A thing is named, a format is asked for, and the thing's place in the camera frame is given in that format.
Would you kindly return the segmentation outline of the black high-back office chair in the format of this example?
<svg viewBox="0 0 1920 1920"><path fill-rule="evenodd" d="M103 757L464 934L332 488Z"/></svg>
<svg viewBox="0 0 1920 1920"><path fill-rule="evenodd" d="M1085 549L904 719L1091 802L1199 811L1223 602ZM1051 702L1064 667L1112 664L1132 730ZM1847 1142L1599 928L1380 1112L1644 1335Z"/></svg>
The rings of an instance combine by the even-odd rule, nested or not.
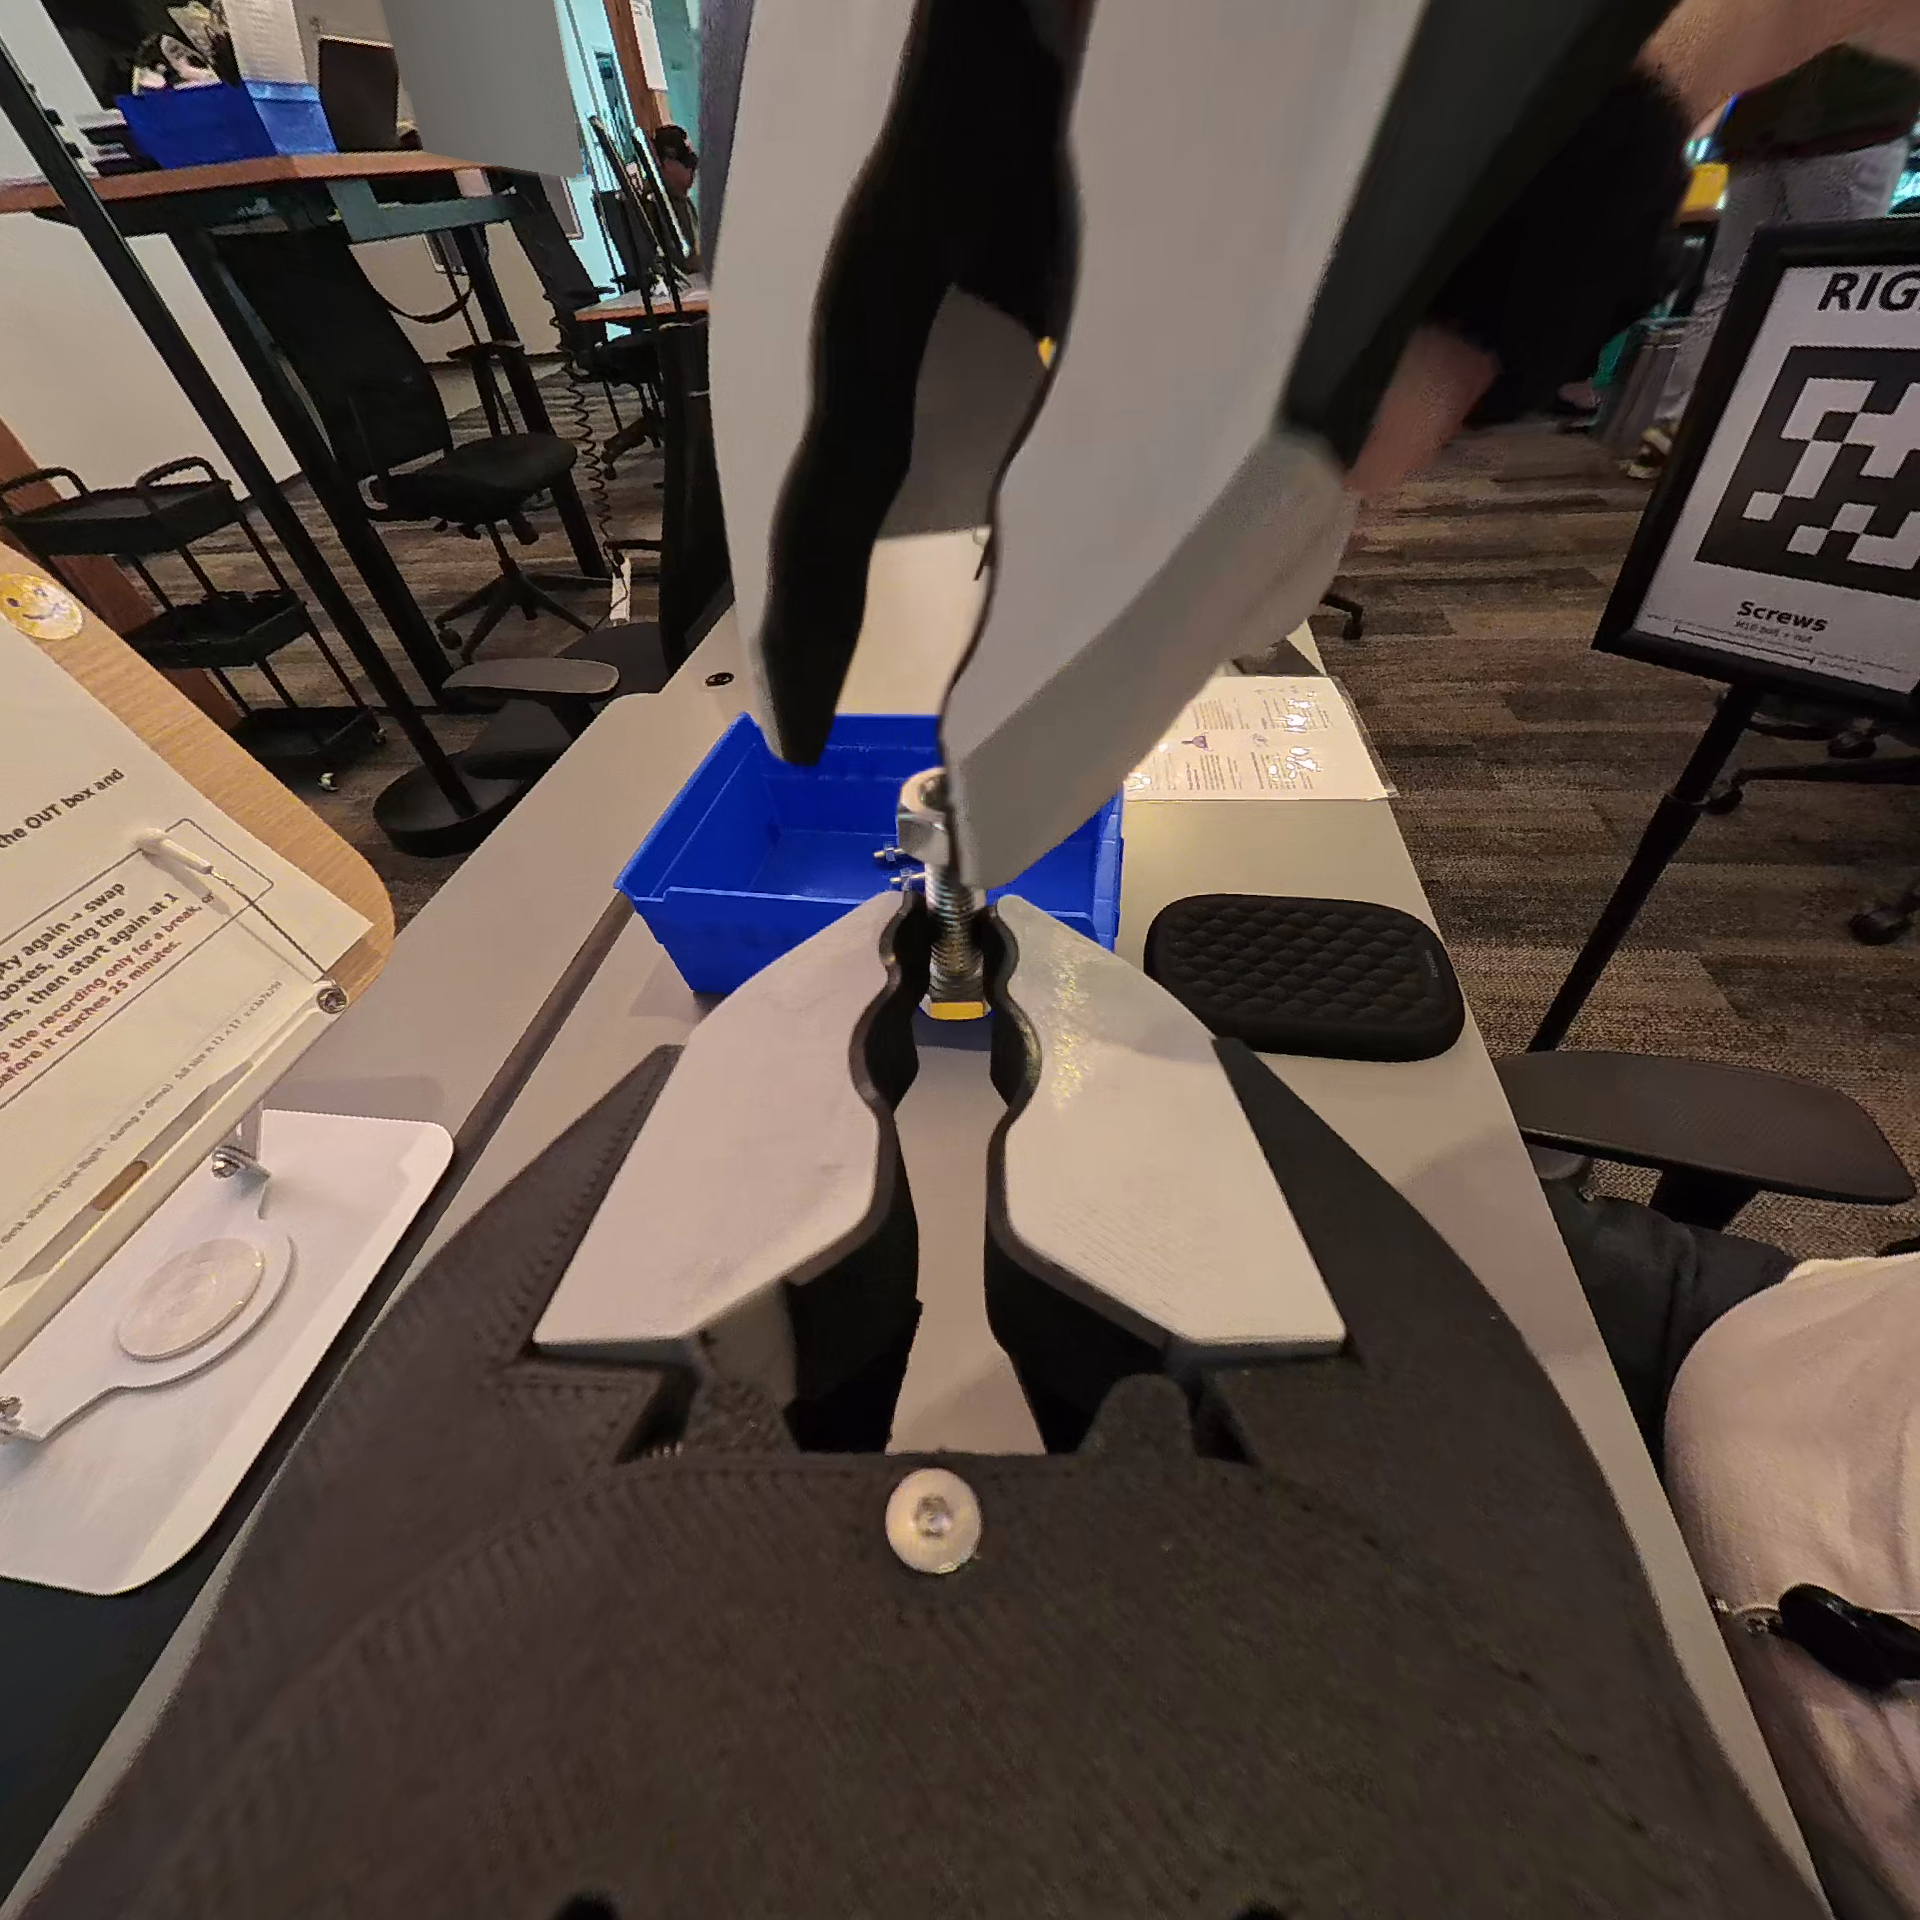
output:
<svg viewBox="0 0 1920 1920"><path fill-rule="evenodd" d="M609 621L561 655L484 658L457 672L457 691L498 702L455 757L466 779L536 781L612 699L660 693L732 597L706 318L660 325L655 346L665 413L658 612Z"/></svg>

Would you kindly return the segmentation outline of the printed instruction sheet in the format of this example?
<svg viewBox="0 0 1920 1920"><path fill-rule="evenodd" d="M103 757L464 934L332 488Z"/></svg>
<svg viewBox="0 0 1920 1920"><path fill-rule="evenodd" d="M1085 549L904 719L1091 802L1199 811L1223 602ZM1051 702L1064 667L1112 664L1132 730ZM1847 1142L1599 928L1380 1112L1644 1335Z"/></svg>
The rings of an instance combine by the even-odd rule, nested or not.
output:
<svg viewBox="0 0 1920 1920"><path fill-rule="evenodd" d="M205 800L5 620L5 1357L328 1032L253 918L137 847L204 853L335 973L369 922Z"/></svg>

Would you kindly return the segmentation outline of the black quilted wrist rest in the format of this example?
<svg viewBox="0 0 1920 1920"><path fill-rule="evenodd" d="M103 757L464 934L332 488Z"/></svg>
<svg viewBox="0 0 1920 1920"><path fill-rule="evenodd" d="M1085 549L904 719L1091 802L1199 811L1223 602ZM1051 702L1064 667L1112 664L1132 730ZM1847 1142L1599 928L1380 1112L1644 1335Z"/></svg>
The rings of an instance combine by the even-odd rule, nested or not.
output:
<svg viewBox="0 0 1920 1920"><path fill-rule="evenodd" d="M1209 1035L1263 1053L1425 1063L1467 1023L1437 933L1384 902L1189 895L1154 917L1143 971Z"/></svg>

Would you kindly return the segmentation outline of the black sign tripod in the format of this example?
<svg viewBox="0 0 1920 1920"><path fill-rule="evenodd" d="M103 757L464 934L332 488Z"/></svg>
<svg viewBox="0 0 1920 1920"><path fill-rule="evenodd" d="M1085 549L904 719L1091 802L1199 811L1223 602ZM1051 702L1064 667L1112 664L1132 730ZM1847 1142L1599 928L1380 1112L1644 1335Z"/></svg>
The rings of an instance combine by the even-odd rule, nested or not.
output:
<svg viewBox="0 0 1920 1920"><path fill-rule="evenodd" d="M1687 845L1693 827L1738 811L1752 787L1803 787L1809 790L1917 787L1916 699L1892 717L1871 717L1849 706L1801 699L1794 716L1768 716L1768 706L1787 704L1785 694L1765 694L1748 684L1724 691L1696 740L1683 772L1663 792L1649 824L1627 859L1616 888L1536 1023L1527 1052L1555 1052L1586 1010L1603 973L1637 926L1653 891ZM1748 736L1794 739L1821 746L1819 758L1778 764L1738 764Z"/></svg>

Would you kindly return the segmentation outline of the white stand base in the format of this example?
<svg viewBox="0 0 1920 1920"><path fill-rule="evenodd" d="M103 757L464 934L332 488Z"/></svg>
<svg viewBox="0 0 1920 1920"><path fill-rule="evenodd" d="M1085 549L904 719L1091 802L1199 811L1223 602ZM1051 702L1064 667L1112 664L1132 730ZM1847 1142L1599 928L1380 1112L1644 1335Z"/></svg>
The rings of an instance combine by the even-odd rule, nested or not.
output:
<svg viewBox="0 0 1920 1920"><path fill-rule="evenodd" d="M121 1595L204 1540L451 1165L437 1122L267 1111L7 1359L2 1574Z"/></svg>

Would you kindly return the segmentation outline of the steel hex bolt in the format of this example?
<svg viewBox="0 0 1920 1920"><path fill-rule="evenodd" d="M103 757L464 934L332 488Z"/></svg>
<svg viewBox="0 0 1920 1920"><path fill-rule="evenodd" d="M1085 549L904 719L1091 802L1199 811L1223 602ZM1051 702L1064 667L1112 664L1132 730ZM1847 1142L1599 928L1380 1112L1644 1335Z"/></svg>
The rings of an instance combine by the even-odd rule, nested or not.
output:
<svg viewBox="0 0 1920 1920"><path fill-rule="evenodd" d="M928 986L922 1005L935 1021L984 1021L992 1013L980 933L989 895L937 862L922 866L919 887L928 911Z"/></svg>

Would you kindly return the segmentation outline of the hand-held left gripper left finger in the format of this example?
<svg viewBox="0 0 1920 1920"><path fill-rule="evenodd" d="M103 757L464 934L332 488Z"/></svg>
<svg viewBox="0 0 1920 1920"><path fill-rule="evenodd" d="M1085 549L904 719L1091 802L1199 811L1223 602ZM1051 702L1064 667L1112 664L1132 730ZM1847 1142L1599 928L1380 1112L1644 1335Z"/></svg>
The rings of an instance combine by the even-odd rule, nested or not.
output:
<svg viewBox="0 0 1920 1920"><path fill-rule="evenodd" d="M922 907L875 895L689 1035L536 1325L565 1357L880 1357L917 1318L896 1111Z"/></svg>

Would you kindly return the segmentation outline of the black rolling cart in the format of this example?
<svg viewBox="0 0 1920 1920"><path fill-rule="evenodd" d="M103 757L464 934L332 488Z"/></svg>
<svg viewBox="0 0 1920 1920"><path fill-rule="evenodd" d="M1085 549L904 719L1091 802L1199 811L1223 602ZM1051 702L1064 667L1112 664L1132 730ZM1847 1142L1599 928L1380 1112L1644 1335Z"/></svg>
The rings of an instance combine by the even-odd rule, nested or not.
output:
<svg viewBox="0 0 1920 1920"><path fill-rule="evenodd" d="M2 516L37 559L133 571L151 611L127 628L130 650L162 675L211 682L235 709L237 746L279 779L332 790L385 742L378 709L321 636L248 502L205 459L146 468L127 486L90 486L63 466L29 468L5 479ZM200 543L227 533L253 550L265 588L229 588L209 573ZM301 704L287 685L277 663L301 640L336 678L339 704Z"/></svg>

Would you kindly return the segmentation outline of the laminated paper sheet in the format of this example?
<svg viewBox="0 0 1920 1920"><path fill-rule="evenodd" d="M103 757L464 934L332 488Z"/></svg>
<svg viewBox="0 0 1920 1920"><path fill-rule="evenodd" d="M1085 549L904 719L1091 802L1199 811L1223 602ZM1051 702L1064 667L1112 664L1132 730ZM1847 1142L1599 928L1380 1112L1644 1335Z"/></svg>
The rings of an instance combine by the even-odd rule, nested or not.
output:
<svg viewBox="0 0 1920 1920"><path fill-rule="evenodd" d="M1127 775L1132 805L1372 802L1393 783L1330 677L1217 677Z"/></svg>

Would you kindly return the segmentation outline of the wooden high desk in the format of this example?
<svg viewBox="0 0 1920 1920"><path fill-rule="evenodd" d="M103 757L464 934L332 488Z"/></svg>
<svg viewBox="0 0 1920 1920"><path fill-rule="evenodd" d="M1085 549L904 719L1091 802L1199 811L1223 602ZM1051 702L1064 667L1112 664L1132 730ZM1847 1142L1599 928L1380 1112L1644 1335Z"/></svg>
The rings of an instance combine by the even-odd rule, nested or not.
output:
<svg viewBox="0 0 1920 1920"><path fill-rule="evenodd" d="M243 296L212 243L219 235L321 230L364 247L405 235L451 232L488 336L504 343L513 318L481 230L521 223L523 206L515 191L497 191L490 171L477 163L421 150L227 160L93 181L64 152L57 138L52 158L40 163L40 175L5 183L5 212L69 223L88 240L123 309L211 432L248 500L269 524L279 549L361 664L378 706L421 760L441 757L441 742L425 719L441 712L447 654L375 533L364 498L288 378L256 309ZM250 386L292 450L297 472L321 502L352 573L370 589L375 611L415 667L423 699L416 699L393 670L361 608L322 558L221 386L145 271L130 243L154 232L169 240L196 284Z"/></svg>

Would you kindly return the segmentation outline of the steel hex nut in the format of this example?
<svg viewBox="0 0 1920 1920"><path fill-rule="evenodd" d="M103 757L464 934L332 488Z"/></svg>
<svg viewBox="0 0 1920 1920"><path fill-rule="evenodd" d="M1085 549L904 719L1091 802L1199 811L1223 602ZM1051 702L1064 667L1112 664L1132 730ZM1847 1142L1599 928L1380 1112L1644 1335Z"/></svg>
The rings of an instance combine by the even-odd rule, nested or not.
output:
<svg viewBox="0 0 1920 1920"><path fill-rule="evenodd" d="M963 880L947 767L930 765L904 781L896 800L896 845L928 880Z"/></svg>

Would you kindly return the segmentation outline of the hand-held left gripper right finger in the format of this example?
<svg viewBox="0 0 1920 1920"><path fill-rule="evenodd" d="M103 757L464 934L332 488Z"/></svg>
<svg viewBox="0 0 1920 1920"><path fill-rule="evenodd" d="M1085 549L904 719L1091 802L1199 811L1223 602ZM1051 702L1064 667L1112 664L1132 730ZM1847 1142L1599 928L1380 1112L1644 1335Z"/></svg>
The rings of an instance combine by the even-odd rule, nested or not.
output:
<svg viewBox="0 0 1920 1920"><path fill-rule="evenodd" d="M1346 1325L1202 1020L1020 895L992 933L1011 1256L1167 1359L1338 1354Z"/></svg>

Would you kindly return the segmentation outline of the blue plastic bin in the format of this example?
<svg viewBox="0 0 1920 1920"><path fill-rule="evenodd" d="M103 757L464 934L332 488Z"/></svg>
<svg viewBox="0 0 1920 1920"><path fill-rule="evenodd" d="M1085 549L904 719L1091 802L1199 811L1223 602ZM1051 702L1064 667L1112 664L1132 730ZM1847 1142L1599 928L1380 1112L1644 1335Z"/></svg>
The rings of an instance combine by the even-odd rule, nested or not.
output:
<svg viewBox="0 0 1920 1920"><path fill-rule="evenodd" d="M847 712L816 765L772 755L740 712L663 808L617 891L697 995L725 997L874 895L904 781L930 767L928 712Z"/></svg>
<svg viewBox="0 0 1920 1920"><path fill-rule="evenodd" d="M243 80L115 99L133 143L161 168L336 152L311 83Z"/></svg>

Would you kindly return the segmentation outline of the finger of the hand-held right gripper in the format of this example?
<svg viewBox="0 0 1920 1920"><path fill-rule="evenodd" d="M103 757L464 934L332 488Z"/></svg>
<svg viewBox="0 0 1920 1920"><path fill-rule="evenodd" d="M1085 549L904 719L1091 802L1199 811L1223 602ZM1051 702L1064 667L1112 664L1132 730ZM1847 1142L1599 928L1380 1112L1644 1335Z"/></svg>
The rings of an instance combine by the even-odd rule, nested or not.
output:
<svg viewBox="0 0 1920 1920"><path fill-rule="evenodd" d="M992 516L943 711L954 855L1020 875L1168 731L1352 524L1281 422L1425 5L1096 5L1068 123L1072 310Z"/></svg>
<svg viewBox="0 0 1920 1920"><path fill-rule="evenodd" d="M1066 336L1085 5L756 5L715 232L712 420L740 643L815 764L951 293Z"/></svg>

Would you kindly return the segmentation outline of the black framed marker sign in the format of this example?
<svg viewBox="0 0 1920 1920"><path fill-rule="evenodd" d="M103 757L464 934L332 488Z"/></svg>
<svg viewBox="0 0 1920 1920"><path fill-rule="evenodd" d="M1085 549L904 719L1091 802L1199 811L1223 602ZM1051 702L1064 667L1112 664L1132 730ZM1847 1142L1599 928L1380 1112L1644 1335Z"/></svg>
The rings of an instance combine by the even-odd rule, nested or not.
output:
<svg viewBox="0 0 1920 1920"><path fill-rule="evenodd" d="M1916 719L1913 216L1753 240L1594 650Z"/></svg>

